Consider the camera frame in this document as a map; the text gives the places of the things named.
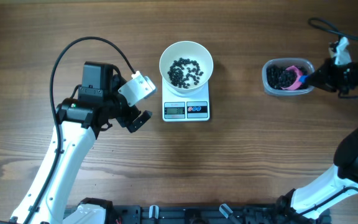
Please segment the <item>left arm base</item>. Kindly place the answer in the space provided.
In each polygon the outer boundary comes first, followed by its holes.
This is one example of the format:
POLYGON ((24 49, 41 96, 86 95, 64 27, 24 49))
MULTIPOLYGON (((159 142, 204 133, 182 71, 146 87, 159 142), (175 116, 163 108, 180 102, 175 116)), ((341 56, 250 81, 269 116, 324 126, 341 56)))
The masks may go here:
POLYGON ((122 224, 120 214, 112 201, 99 198, 85 198, 76 210, 63 219, 64 224, 122 224))

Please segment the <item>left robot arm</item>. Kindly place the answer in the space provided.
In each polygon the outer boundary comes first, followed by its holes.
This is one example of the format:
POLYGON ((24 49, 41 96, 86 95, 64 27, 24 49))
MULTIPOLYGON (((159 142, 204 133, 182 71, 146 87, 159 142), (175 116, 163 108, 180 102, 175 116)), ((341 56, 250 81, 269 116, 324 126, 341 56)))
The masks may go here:
POLYGON ((65 214, 69 194, 80 166, 99 133, 116 119, 130 133, 151 118, 136 103, 154 94, 156 87, 147 76, 133 72, 125 80, 119 69, 108 63, 86 62, 78 96, 63 100, 54 109, 56 125, 48 151, 27 195, 13 211, 9 223, 121 223, 111 201, 86 198, 65 214))

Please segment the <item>pink scoop blue handle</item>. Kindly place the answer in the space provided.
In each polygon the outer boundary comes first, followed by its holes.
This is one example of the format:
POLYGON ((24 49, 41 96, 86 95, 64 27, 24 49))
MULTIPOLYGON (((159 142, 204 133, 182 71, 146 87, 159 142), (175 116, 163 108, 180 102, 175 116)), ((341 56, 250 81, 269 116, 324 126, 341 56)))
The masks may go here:
POLYGON ((292 65, 284 69, 279 76, 281 90, 299 90, 305 85, 308 71, 304 67, 292 65))

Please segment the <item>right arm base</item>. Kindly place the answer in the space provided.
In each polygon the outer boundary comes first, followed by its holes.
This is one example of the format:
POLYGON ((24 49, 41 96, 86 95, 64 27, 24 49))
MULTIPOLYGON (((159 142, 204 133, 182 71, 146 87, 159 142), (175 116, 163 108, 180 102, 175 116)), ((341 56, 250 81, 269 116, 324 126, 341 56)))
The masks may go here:
POLYGON ((274 223, 275 224, 313 224, 310 218, 305 218, 298 214, 295 209, 291 207, 291 199, 296 189, 291 189, 287 194, 281 195, 275 204, 274 208, 274 223))

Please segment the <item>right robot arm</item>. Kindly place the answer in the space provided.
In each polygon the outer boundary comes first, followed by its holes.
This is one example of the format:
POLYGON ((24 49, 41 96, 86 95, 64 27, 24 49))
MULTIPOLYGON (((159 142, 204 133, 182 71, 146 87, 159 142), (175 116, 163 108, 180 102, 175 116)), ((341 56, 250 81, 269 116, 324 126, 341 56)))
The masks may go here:
MULTIPOLYGON (((345 64, 336 57, 329 58, 302 81, 348 99, 349 91, 358 87, 358 62, 345 64)), ((283 217, 284 223, 311 223, 325 210, 355 194, 358 194, 358 128, 338 145, 327 171, 277 200, 275 215, 283 217)))

